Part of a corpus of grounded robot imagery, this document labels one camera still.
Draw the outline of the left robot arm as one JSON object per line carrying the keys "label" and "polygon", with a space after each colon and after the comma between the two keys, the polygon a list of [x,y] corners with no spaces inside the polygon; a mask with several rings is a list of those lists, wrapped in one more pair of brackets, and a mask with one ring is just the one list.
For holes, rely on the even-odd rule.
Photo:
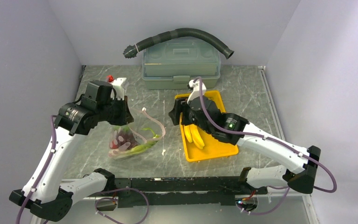
{"label": "left robot arm", "polygon": [[76,101],[63,105],[51,117],[51,140],[38,167],[23,188],[11,192],[10,201],[45,221],[58,222],[83,198],[97,192],[111,195],[115,176],[103,168],[68,185],[62,184],[62,178],[91,129],[100,122],[124,126],[134,121],[125,94],[128,84],[123,77],[93,80]]}

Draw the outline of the clear zip top bag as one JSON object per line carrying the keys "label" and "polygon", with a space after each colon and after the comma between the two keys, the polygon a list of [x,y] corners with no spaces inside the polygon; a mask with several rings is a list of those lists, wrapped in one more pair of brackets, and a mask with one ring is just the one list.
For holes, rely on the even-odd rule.
{"label": "clear zip top bag", "polygon": [[161,140],[166,130],[164,125],[148,114],[148,109],[130,109],[134,118],[124,126],[112,126],[108,141],[108,156],[112,159],[142,154]]}

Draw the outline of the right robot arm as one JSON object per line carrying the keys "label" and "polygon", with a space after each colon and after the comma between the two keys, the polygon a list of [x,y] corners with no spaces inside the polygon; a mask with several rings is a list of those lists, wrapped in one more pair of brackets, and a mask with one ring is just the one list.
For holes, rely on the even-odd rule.
{"label": "right robot arm", "polygon": [[207,97],[203,97],[205,114],[200,100],[197,97],[188,103],[185,97],[175,99],[169,112],[173,124],[196,125],[219,142],[252,149],[278,162],[275,167],[244,168],[238,180],[242,193],[266,186],[289,187],[303,194],[313,192],[319,148],[289,144],[237,114],[222,112]]}

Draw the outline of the yellow plastic tray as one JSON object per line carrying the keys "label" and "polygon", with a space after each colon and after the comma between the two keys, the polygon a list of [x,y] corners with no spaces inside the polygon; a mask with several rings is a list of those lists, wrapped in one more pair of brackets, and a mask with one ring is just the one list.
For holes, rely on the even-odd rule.
{"label": "yellow plastic tray", "polygon": [[[178,98],[188,98],[190,93],[175,95],[175,100]],[[205,93],[205,96],[214,101],[221,112],[226,112],[224,103],[222,101],[220,92],[218,90],[211,90]],[[205,143],[202,149],[199,149],[194,143],[190,143],[186,139],[184,126],[179,125],[181,131],[181,138],[183,142],[183,148],[188,162],[198,162],[203,160],[215,159],[220,157],[229,157],[237,155],[239,152],[238,146],[231,145],[229,143],[219,142],[211,135],[198,128],[200,136]]]}

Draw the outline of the red toy grapes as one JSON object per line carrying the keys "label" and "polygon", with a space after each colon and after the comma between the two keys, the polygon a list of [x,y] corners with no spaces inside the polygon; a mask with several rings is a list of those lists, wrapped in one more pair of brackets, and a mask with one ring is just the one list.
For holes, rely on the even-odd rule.
{"label": "red toy grapes", "polygon": [[126,151],[138,146],[131,130],[115,130],[110,142],[111,149]]}

